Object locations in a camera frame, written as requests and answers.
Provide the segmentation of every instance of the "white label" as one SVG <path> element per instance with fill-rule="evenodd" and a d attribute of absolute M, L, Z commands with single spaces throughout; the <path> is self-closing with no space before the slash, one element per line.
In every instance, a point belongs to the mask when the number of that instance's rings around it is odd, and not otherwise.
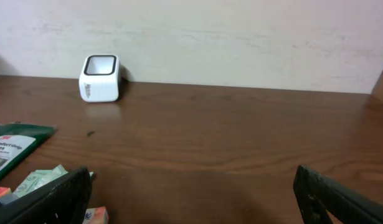
<path fill-rule="evenodd" d="M 0 170 L 22 153 L 35 138 L 21 135 L 0 136 Z"/>

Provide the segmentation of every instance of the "orange object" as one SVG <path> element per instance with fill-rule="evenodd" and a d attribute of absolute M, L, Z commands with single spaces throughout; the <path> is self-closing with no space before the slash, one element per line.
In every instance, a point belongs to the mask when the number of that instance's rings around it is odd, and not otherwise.
<path fill-rule="evenodd" d="M 0 187 L 0 197 L 11 194 L 11 189 L 7 187 Z"/>
<path fill-rule="evenodd" d="M 108 212 L 105 207 L 86 209 L 82 224 L 108 224 Z"/>

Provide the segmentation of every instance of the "white container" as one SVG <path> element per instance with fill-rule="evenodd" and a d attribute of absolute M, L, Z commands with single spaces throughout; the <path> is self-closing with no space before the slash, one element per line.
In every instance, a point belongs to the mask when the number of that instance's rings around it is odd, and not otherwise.
<path fill-rule="evenodd" d="M 121 76 L 116 55 L 91 55 L 79 77 L 80 96 L 86 102 L 110 102 L 119 97 Z"/>

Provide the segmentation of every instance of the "green package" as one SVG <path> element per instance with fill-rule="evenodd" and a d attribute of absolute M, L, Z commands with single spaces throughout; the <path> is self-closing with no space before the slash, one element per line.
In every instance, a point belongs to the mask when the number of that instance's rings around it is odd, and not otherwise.
<path fill-rule="evenodd" d="M 0 180 L 54 131 L 54 127 L 34 124 L 0 125 Z"/>

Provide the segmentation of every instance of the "wooden table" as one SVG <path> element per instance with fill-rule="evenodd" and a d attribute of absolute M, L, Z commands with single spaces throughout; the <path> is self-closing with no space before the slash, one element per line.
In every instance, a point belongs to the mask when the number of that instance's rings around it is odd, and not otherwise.
<path fill-rule="evenodd" d="M 13 121 L 58 131 L 0 185 L 87 166 L 90 207 L 111 224 L 302 223 L 299 164 L 383 203 L 383 103 L 369 95 L 132 83 L 90 104 L 77 80 L 0 77 L 0 123 Z"/>

